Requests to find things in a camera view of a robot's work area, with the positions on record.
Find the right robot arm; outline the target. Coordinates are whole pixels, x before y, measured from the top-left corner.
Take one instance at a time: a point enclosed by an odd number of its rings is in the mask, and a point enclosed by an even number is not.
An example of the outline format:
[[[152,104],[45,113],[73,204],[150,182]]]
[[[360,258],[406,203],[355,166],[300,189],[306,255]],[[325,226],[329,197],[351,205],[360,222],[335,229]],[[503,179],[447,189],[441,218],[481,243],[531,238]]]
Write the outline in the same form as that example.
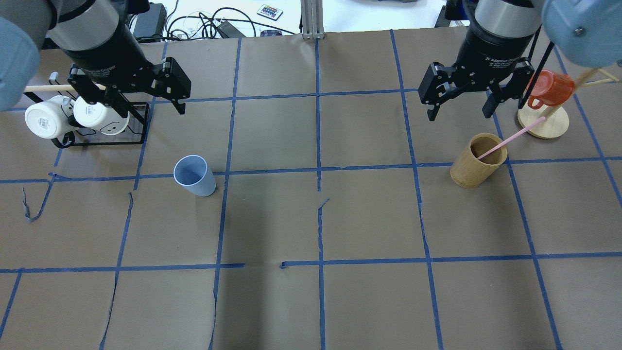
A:
[[[418,87],[427,118],[463,93],[489,91],[482,113],[491,117],[509,99],[524,100],[551,50],[582,67],[620,62],[619,0],[449,0],[469,21],[457,60],[431,62]]]

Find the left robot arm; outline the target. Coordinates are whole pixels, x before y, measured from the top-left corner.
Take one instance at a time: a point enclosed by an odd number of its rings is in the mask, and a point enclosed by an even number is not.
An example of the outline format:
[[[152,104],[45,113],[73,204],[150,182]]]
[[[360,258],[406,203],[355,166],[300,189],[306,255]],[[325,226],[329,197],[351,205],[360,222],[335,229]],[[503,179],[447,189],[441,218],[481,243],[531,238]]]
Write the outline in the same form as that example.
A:
[[[3,0],[1,84],[3,111],[15,106],[38,71],[40,51],[51,38],[75,66],[69,84],[87,104],[102,104],[121,117],[134,113],[125,93],[169,100],[180,115],[191,80],[171,57],[147,60],[115,6],[108,0]]]

